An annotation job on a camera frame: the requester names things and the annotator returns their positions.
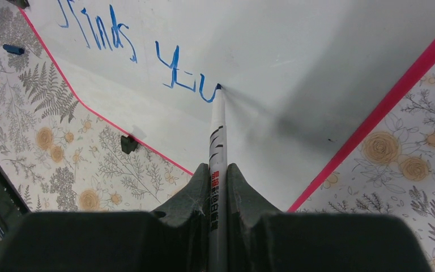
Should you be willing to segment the pink framed whiteboard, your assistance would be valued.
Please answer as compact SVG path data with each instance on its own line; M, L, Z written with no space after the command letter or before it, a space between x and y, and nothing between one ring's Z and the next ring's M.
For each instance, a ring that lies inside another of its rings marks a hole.
M186 170L208 159L215 88L228 160L291 207L435 49L435 1L30 1L76 98Z

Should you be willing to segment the black whiteboard foot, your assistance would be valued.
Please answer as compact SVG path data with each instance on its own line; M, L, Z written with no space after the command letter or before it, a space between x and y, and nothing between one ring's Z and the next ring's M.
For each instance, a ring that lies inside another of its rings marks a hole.
M121 143L121 150L126 155L129 155L132 152L134 152L139 146L139 142L132 135L127 135L127 136L122 135L120 137L120 143Z

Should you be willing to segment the whiteboard marker pen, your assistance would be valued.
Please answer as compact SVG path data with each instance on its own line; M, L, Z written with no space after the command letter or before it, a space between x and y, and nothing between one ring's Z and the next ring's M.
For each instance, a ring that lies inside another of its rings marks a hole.
M221 84L215 88L209 145L210 172L210 231L209 271L227 271L227 131L225 127L225 100Z

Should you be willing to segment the blue marker cap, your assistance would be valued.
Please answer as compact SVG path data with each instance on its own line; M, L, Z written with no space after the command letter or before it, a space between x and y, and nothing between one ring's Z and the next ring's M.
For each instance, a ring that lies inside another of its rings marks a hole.
M17 56L21 56L21 55L23 55L25 53L25 49L20 48L20 47L15 46L15 45L3 44L2 48L7 53L14 54L14 55L17 55Z

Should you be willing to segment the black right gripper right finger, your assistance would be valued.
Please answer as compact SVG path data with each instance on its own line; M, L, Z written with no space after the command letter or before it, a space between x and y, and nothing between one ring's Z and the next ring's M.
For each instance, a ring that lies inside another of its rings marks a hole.
M229 271L430 271L397 217L281 212L236 164L228 166L227 190Z

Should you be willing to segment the floral tablecloth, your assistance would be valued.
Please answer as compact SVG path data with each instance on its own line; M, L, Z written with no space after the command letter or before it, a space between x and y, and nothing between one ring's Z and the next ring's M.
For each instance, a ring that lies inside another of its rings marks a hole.
M149 210L189 181L148 148L120 155L119 135L74 97L19 9L0 1L0 167L26 207ZM298 211L398 216L435 271L435 65Z

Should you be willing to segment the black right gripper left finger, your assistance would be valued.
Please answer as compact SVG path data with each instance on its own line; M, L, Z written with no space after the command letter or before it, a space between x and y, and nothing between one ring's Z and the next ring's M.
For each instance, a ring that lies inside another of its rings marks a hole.
M0 271L206 271L208 165L152 211L33 212L4 240Z

